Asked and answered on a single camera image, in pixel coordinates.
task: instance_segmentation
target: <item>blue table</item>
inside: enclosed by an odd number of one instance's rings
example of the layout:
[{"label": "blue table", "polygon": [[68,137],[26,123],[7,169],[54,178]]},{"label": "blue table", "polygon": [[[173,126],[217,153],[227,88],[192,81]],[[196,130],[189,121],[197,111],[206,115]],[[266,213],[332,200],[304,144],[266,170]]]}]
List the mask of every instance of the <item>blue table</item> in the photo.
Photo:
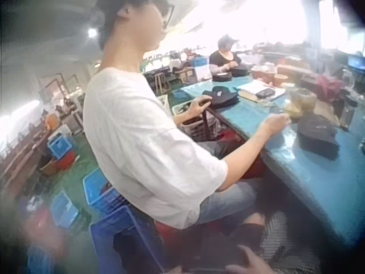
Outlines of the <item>blue table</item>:
[{"label": "blue table", "polygon": [[[252,81],[251,77],[234,78],[231,82],[203,82],[184,87],[189,95],[200,96],[214,86],[233,87]],[[287,96],[275,102],[281,105]],[[268,116],[269,108],[240,98],[229,108],[216,111],[220,119],[238,134],[249,138]],[[266,165],[311,209],[345,247],[352,247],[365,225],[365,155],[359,147],[365,138],[365,108],[356,110],[349,132],[338,130],[340,144],[336,160],[328,160],[300,148],[297,125],[286,128],[265,147],[262,158]]]}]

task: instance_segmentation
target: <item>woman in black shirt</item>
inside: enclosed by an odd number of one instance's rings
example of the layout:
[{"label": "woman in black shirt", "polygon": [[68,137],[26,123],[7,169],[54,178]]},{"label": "woman in black shirt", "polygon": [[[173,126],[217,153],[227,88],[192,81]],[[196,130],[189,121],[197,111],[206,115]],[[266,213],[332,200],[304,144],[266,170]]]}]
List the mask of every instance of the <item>woman in black shirt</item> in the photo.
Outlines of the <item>woman in black shirt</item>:
[{"label": "woman in black shirt", "polygon": [[241,64],[241,58],[231,52],[237,40],[225,35],[218,41],[218,50],[209,57],[210,72],[212,75],[227,72]]}]

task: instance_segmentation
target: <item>orange shirt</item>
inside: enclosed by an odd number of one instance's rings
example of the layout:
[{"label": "orange shirt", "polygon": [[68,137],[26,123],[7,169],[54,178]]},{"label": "orange shirt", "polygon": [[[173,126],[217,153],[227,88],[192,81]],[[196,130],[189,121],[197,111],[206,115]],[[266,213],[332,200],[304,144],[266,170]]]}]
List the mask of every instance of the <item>orange shirt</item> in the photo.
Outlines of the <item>orange shirt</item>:
[{"label": "orange shirt", "polygon": [[44,122],[49,130],[56,130],[61,124],[57,115],[53,113],[49,114]]}]

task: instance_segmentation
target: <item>person in orange shirt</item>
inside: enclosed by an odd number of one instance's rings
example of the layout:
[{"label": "person in orange shirt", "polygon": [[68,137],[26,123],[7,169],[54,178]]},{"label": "person in orange shirt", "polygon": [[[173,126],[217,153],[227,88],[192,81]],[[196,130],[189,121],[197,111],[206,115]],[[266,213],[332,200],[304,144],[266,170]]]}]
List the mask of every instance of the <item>person in orange shirt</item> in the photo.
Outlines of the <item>person in orange shirt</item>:
[{"label": "person in orange shirt", "polygon": [[49,114],[48,111],[43,110],[42,116],[48,130],[55,131],[61,124],[61,121],[54,113]]}]

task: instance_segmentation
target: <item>black shirt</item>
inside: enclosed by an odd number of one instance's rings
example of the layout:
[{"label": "black shirt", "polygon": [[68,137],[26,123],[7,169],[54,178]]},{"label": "black shirt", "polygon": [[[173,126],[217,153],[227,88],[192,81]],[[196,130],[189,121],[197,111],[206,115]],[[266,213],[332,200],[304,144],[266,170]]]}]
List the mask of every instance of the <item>black shirt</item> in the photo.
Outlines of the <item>black shirt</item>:
[{"label": "black shirt", "polygon": [[228,64],[229,62],[232,62],[232,61],[235,61],[238,64],[241,64],[241,62],[242,62],[241,58],[238,57],[236,53],[232,53],[232,54],[233,54],[233,60],[227,60],[217,50],[216,52],[212,53],[211,56],[209,57],[209,64],[217,65],[218,67],[222,67],[225,64]]}]

